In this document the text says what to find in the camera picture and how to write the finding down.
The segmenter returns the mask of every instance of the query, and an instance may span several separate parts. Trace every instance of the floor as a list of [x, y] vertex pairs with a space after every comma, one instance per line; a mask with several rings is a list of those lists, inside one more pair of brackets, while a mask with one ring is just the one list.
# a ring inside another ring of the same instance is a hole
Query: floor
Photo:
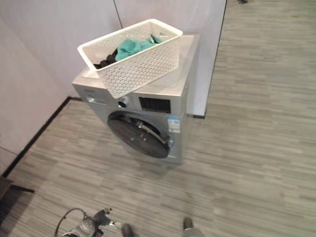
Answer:
[[107, 206], [146, 237], [181, 236], [184, 216], [207, 237], [315, 236], [315, 12], [313, 0], [229, 0], [206, 119], [180, 166], [132, 158], [71, 101], [10, 174], [36, 193], [12, 193], [1, 236], [53, 236], [69, 208]]

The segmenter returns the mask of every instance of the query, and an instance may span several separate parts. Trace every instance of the silver washing machine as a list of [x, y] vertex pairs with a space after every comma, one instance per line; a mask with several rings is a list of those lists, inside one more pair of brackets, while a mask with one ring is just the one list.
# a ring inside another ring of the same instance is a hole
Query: silver washing machine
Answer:
[[73, 86], [83, 101], [134, 156], [142, 153], [181, 163], [192, 111], [199, 36], [180, 40], [179, 68], [119, 99], [114, 99], [89, 69]]

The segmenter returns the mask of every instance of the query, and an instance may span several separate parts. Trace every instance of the washing machine door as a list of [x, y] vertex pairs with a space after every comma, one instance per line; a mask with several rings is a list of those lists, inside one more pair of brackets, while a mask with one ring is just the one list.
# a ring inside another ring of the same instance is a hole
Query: washing machine door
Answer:
[[170, 147], [162, 130], [147, 119], [130, 112], [109, 115], [108, 126], [123, 142], [135, 150], [155, 158], [166, 158]]

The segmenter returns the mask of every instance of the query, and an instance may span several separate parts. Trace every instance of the clothing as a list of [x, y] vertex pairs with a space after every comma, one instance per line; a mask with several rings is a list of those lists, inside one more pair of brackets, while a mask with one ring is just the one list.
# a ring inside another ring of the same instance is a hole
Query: clothing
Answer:
[[150, 48], [156, 43], [161, 43], [162, 39], [156, 36], [151, 35], [150, 38], [146, 39], [143, 42], [140, 42], [137, 39], [126, 39], [123, 43], [118, 47], [118, 54], [115, 57], [116, 61], [127, 58], [135, 53], [143, 51], [147, 48]]
[[118, 49], [114, 50], [112, 54], [107, 56], [106, 60], [102, 60], [100, 64], [93, 64], [96, 69], [104, 68], [112, 63], [115, 63], [115, 56], [118, 54]]
[[158, 36], [150, 35], [151, 37], [143, 42], [137, 39], [126, 39], [121, 45], [107, 56], [106, 60], [102, 60], [99, 64], [93, 64], [96, 69], [104, 68], [112, 63], [127, 58], [135, 53], [153, 47], [157, 43], [161, 43], [162, 39]]

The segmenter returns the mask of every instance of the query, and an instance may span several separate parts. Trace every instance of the wall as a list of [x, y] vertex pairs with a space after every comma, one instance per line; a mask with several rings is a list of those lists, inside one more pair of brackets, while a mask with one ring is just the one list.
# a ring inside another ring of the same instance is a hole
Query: wall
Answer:
[[201, 34], [195, 115], [206, 109], [226, 0], [115, 0], [123, 27], [156, 18], [185, 33]]
[[2, 0], [0, 15], [71, 96], [85, 66], [77, 47], [120, 29], [113, 0]]
[[1, 0], [0, 166], [13, 161], [67, 96], [77, 46], [120, 29], [112, 0]]

